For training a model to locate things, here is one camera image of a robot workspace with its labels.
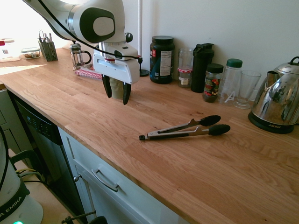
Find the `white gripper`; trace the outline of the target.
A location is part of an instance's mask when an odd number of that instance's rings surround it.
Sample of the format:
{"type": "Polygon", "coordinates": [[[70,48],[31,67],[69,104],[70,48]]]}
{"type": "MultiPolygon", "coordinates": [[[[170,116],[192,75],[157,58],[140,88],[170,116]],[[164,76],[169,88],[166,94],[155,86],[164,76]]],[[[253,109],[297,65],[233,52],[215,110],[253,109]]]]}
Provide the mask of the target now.
{"type": "Polygon", "coordinates": [[[96,72],[102,74],[102,82],[108,98],[112,97],[110,77],[120,80],[123,83],[123,104],[129,101],[131,93],[131,84],[139,81],[139,63],[135,59],[123,61],[115,59],[114,62],[108,62],[100,53],[93,54],[93,67],[96,72]]]}

